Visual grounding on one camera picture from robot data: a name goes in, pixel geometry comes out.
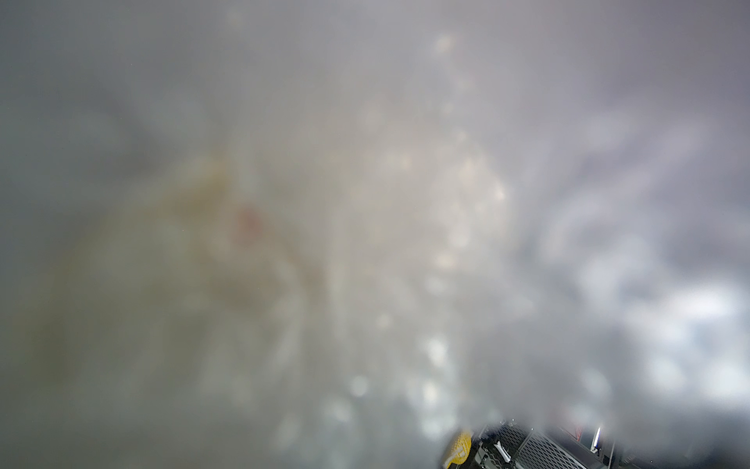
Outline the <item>cream floral dinner plate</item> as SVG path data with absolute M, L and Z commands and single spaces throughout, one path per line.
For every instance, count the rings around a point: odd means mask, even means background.
M 307 414 L 452 388 L 506 189 L 465 130 L 321 113 L 134 187 L 16 298 L 11 394 Z

